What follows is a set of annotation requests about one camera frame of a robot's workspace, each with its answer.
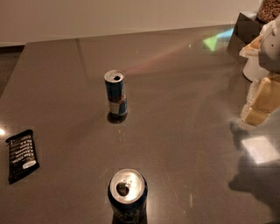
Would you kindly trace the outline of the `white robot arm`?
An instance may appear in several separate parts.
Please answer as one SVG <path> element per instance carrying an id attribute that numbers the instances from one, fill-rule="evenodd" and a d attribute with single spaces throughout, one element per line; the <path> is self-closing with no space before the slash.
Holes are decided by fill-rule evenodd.
<path id="1" fill-rule="evenodd" d="M 280 108 L 280 16 L 268 22 L 240 55 L 248 59 L 243 74 L 251 81 L 241 119 L 259 126 Z"/>

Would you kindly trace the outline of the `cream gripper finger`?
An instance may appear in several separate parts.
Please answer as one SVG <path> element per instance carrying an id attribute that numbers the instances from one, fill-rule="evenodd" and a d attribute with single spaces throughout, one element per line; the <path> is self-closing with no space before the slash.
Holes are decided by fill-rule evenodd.
<path id="1" fill-rule="evenodd" d="M 259 35 L 253 39 L 249 44 L 245 45 L 239 52 L 239 55 L 243 58 L 249 58 L 252 56 L 257 56 L 260 48 L 262 36 Z"/>
<path id="2" fill-rule="evenodd" d="M 261 125 L 269 115 L 280 108 L 280 76 L 253 80 L 247 102 L 241 111 L 241 120 L 252 126 Z"/>

